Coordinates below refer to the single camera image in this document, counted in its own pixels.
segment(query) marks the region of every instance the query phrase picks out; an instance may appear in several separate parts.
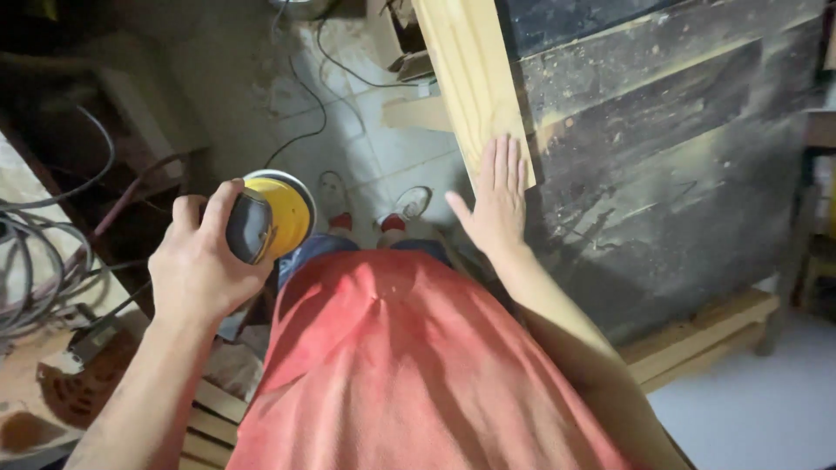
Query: tiled floor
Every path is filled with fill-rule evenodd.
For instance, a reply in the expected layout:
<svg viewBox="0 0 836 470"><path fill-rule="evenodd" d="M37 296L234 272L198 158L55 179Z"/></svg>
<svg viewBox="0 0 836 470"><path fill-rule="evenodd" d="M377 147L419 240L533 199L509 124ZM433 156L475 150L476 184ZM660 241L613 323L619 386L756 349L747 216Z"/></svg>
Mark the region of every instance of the tiled floor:
<svg viewBox="0 0 836 470"><path fill-rule="evenodd" d="M417 97L417 88L373 88L345 73L317 49L313 23L284 26L289 30L271 38L276 11L266 1L207 0L194 11L200 17L186 22L188 34L165 38L163 46L212 139L212 152L197 172L204 180L261 168L279 146L322 125L322 110L293 77L289 56L301 80L323 101L328 123L321 134L289 146L270 167L294 174L311 188L323 171L337 171L349 188L355 231L365 246L376 239L373 219L390 211L412 186L433 191L429 221L455 222L444 192L472 194L453 134L380 123L386 101ZM329 20L322 44L368 81L394 83L393 74L370 60L374 49L361 19Z"/></svg>

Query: left hand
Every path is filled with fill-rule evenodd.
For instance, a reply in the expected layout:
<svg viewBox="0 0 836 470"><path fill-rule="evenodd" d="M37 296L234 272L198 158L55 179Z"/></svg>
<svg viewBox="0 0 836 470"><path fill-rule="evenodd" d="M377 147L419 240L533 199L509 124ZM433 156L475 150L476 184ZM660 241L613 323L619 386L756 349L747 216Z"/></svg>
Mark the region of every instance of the left hand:
<svg viewBox="0 0 836 470"><path fill-rule="evenodd" d="M223 182L206 204L202 221L205 197L181 196L174 201L174 220L148 262L155 319L212 325L263 287L274 260L246 264L227 244L227 221L243 188L240 179Z"/></svg>

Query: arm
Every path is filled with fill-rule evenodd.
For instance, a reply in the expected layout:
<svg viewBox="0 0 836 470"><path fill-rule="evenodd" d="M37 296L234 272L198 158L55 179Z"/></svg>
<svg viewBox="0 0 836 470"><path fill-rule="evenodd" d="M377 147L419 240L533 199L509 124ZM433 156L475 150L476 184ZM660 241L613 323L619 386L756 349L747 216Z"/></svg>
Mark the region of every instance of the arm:
<svg viewBox="0 0 836 470"><path fill-rule="evenodd" d="M532 337L621 452L640 466L688 468L621 356L523 241L527 167L517 146L507 137L488 143L473 212L456 193L447 193L447 201L477 248L490 259Z"/></svg>
<svg viewBox="0 0 836 470"><path fill-rule="evenodd" d="M225 232L240 180L206 198L179 197L148 269L155 316L125 376L84 434L66 469L177 468L197 382L221 320L263 285L273 266L249 266Z"/></svg>

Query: person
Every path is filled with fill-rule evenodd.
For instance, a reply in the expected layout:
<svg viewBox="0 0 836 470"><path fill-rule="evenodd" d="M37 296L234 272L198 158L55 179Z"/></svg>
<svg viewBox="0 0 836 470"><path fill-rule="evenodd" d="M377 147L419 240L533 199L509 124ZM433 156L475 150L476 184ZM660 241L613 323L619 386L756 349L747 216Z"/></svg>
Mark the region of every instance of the person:
<svg viewBox="0 0 836 470"><path fill-rule="evenodd" d="M518 146L487 144L472 212L446 199L529 331L430 245L410 246L395 219L383 223L387 248L359 250L341 212L307 254L284 259L263 378L228 468L688 468L618 353L523 241ZM203 198L175 201L149 262L155 317L66 468L177 466L216 328L273 267L226 244L241 190L221 184L202 221ZM399 218L426 204L406 200Z"/></svg>

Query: blue jeans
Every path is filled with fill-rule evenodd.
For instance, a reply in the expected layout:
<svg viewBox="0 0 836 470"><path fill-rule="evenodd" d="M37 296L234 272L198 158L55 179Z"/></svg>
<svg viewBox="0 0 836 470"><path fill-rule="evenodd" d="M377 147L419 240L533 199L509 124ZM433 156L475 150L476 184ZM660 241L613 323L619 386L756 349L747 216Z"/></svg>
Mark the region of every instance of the blue jeans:
<svg viewBox="0 0 836 470"><path fill-rule="evenodd" d="M444 246L437 240L410 238L392 243L389 249L422 251L452 268ZM330 233L315 233L302 242L298 248L282 256L276 262L278 264L278 289L282 290L293 273L299 271L308 261L319 255L358 251L360 251L360 247L357 246L357 243L348 238L331 235Z"/></svg>

